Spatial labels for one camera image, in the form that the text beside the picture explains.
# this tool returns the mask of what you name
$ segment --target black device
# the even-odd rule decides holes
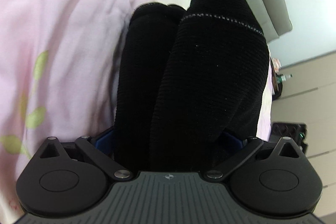
[[[282,137],[291,137],[306,154],[308,144],[305,143],[307,125],[304,123],[274,122],[269,137],[269,142],[278,142]]]
[[[322,182],[290,137],[250,137],[204,173],[135,176],[107,155],[112,132],[46,139],[17,181],[17,224],[323,223],[312,214]]]

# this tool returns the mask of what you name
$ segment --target metal screw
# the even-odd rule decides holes
[[[220,179],[223,173],[217,170],[210,170],[207,172],[207,177],[211,179]]]
[[[114,172],[114,176],[118,179],[127,179],[131,176],[131,172],[129,170],[118,170]]]
[[[247,137],[247,142],[250,143],[250,142],[253,142],[256,139],[257,139],[257,137],[250,136],[250,137]]]

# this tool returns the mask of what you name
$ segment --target wall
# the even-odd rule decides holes
[[[336,53],[281,70],[293,78],[272,104],[271,121],[307,124],[307,157],[323,183],[315,214],[336,212]]]
[[[321,218],[325,224],[336,224],[336,213]]]
[[[269,44],[283,66],[336,50],[336,0],[285,0],[293,30]]]

